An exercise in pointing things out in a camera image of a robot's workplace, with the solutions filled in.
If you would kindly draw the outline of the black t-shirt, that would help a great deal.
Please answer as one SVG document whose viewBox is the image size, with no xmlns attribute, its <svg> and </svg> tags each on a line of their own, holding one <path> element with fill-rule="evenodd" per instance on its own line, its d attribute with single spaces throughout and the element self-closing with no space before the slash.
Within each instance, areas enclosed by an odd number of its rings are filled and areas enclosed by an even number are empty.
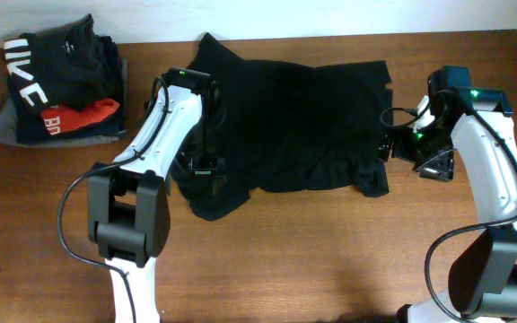
<svg viewBox="0 0 517 323">
<path fill-rule="evenodd" d="M 354 187 L 367 197 L 389 191 L 378 159 L 392 104 L 382 60 L 310 67 L 239 57 L 211 34 L 190 63 L 210 74 L 224 120 L 215 130 L 226 161 L 216 196 L 210 180 L 172 169 L 192 213 L 216 221 L 254 189 L 271 193 Z"/>
</svg>

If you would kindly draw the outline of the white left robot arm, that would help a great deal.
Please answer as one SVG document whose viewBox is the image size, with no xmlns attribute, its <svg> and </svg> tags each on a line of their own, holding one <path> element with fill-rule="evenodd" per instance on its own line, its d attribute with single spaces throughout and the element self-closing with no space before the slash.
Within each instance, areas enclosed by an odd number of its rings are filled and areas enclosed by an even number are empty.
<svg viewBox="0 0 517 323">
<path fill-rule="evenodd" d="M 170 232 L 171 169 L 223 179 L 225 161 L 208 131 L 216 113 L 210 74 L 172 67 L 154 82 L 149 114 L 114 169 L 94 165 L 88 236 L 110 268 L 115 320 L 158 322 L 155 265 Z"/>
</svg>

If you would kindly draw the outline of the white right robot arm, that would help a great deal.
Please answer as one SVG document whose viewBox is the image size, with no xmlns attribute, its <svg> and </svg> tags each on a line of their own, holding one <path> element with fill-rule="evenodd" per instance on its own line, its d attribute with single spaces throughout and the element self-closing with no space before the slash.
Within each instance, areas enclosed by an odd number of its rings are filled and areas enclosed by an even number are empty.
<svg viewBox="0 0 517 323">
<path fill-rule="evenodd" d="M 432 90 L 420 102 L 413 126 L 399 126 L 393 155 L 420 175 L 450 180 L 459 154 L 478 221 L 437 238 L 426 252 L 430 298 L 399 309 L 399 322 L 517 322 L 517 144 L 504 92 L 466 86 Z M 432 283 L 434 252 L 445 241 L 477 232 L 453 261 L 445 289 Z"/>
</svg>

